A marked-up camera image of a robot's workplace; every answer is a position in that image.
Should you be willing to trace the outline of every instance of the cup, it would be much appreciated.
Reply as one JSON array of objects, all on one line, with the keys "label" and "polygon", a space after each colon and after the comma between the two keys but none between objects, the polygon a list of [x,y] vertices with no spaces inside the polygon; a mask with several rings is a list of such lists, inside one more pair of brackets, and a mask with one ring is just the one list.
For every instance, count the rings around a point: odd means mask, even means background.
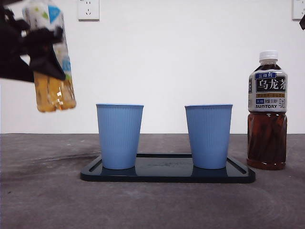
[{"label": "cup", "polygon": [[232,104],[185,106],[193,164],[199,168],[226,166]]},{"label": "cup", "polygon": [[144,106],[96,104],[96,107],[103,167],[134,167]]}]

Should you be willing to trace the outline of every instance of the oolong tea bottle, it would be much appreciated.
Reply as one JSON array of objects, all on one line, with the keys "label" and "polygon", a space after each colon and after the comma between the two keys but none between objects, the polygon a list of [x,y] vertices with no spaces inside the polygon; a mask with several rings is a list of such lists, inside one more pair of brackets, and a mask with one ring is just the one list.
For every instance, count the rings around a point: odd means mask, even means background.
[{"label": "oolong tea bottle", "polygon": [[261,65],[249,77],[248,165],[267,170],[285,167],[287,74],[278,53],[260,53]]}]

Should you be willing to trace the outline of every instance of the cup rim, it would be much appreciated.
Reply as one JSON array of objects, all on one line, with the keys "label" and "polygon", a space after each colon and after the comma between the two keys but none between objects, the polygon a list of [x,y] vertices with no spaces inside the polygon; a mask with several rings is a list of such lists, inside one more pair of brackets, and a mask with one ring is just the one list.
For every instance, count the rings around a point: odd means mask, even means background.
[{"label": "cup rim", "polygon": [[196,105],[185,105],[184,107],[197,107],[197,106],[233,106],[233,104],[196,104]]},{"label": "cup rim", "polygon": [[96,106],[144,106],[141,104],[96,104]]}]

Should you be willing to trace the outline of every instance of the plastic bottle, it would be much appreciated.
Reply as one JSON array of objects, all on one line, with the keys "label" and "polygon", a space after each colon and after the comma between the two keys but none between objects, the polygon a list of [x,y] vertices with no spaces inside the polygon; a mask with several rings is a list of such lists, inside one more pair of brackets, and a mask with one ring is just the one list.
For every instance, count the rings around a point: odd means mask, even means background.
[{"label": "plastic bottle", "polygon": [[62,11],[51,0],[31,0],[23,9],[23,17],[30,25],[30,30],[47,28],[54,30],[56,26],[63,28],[63,40],[53,44],[57,61],[62,67],[66,79],[61,81],[39,72],[34,72],[37,108],[41,112],[74,108],[73,83],[71,64],[65,37]]},{"label": "plastic bottle", "polygon": [[278,53],[260,53],[249,77],[248,165],[278,170],[285,167],[287,74],[276,64]]}]

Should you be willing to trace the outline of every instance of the gray table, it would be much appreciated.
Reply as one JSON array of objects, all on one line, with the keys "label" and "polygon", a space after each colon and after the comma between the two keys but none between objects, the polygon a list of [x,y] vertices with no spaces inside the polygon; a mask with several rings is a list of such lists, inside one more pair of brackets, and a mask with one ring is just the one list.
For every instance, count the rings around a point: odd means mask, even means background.
[{"label": "gray table", "polygon": [[[305,228],[305,135],[288,136],[286,169],[254,169],[251,184],[80,180],[99,150],[98,135],[1,135],[1,228]],[[188,135],[141,135],[139,152],[190,153]],[[229,155],[246,162],[246,135]]]}]

